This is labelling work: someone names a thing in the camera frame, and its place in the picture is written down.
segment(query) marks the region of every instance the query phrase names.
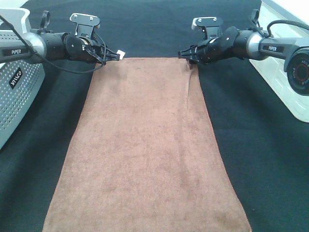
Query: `black cable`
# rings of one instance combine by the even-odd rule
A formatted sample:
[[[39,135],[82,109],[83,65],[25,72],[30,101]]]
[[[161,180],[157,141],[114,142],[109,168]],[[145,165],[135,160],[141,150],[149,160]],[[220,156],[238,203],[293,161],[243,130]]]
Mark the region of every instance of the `black cable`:
[[[271,36],[270,27],[274,24],[279,24],[279,23],[290,24],[290,25],[294,25],[294,26],[309,30],[309,26],[304,24],[304,23],[299,23],[299,22],[295,22],[295,21],[291,21],[291,20],[283,20],[283,19],[282,20],[275,20],[275,21],[272,21],[271,23],[268,24],[268,26],[267,26],[268,35],[266,36],[266,38],[269,38]]]
[[[61,68],[55,64],[53,64],[52,62],[50,62],[49,60],[47,60],[45,57],[42,57],[37,51],[35,51],[33,49],[33,47],[27,43],[22,37],[21,35],[16,31],[15,27],[9,23],[5,18],[2,17],[2,15],[0,15],[0,19],[9,26],[9,28],[15,33],[15,35],[20,39],[21,42],[23,42],[23,44],[26,46],[26,48],[34,55],[37,55],[39,58],[41,58],[43,61],[49,63],[50,65],[54,66],[55,68],[58,68],[60,70],[63,70],[63,71],[66,71],[66,72],[69,72],[69,73],[75,73],[75,74],[86,74],[86,73],[92,73],[100,68],[102,68],[104,66],[104,64],[101,64],[99,67],[97,68],[94,68],[94,69],[91,69],[91,70],[88,70],[88,71],[83,71],[83,72],[79,72],[79,71],[72,71],[72,70],[68,70],[68,69],[64,69],[64,68]]]

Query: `cable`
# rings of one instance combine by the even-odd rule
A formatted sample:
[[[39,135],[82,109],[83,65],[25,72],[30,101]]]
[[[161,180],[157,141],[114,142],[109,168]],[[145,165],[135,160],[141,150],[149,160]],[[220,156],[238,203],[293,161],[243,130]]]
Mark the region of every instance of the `cable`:
[[[271,23],[268,24],[268,26],[267,26],[268,35],[266,35],[266,38],[269,38],[271,36],[270,27],[274,24],[279,24],[279,23],[290,24],[290,25],[294,25],[294,26],[309,30],[309,26],[304,24],[304,23],[299,23],[299,22],[295,22],[295,21],[291,21],[291,20],[275,20],[275,21],[272,21]]]
[[[15,35],[20,39],[21,42],[23,42],[23,44],[26,46],[26,48],[34,55],[37,55],[39,58],[41,58],[43,61],[49,63],[50,65],[54,66],[55,68],[58,68],[60,70],[63,70],[63,71],[66,71],[66,72],[69,72],[69,73],[75,73],[75,74],[86,74],[86,73],[92,73],[100,68],[102,68],[104,66],[104,64],[101,64],[99,67],[97,68],[94,68],[94,69],[91,69],[91,70],[88,70],[88,71],[84,71],[84,72],[79,72],[79,71],[72,71],[72,70],[68,70],[68,69],[64,69],[64,68],[61,68],[55,64],[53,64],[52,62],[50,62],[49,60],[47,60],[45,57],[42,57],[37,51],[35,51],[33,49],[33,47],[27,43],[22,37],[21,35],[16,31],[15,27],[10,23],[8,22],[4,17],[2,17],[2,15],[0,15],[0,19],[9,26],[9,28],[15,33]],[[104,60],[106,58],[106,46],[104,46]]]

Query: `brown towel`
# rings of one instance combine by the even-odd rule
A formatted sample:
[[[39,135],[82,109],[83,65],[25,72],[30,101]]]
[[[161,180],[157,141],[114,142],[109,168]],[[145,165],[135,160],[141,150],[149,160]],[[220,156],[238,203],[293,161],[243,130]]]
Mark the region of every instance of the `brown towel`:
[[[126,58],[94,73],[43,231],[251,231],[196,66]]]

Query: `white tag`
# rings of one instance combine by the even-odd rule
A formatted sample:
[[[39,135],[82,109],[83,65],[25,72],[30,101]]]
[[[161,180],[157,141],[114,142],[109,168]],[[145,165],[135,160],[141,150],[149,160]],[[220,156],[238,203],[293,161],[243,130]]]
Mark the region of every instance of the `white tag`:
[[[123,59],[125,54],[126,54],[125,52],[123,52],[121,50],[118,50],[116,53],[120,55],[119,59]]]

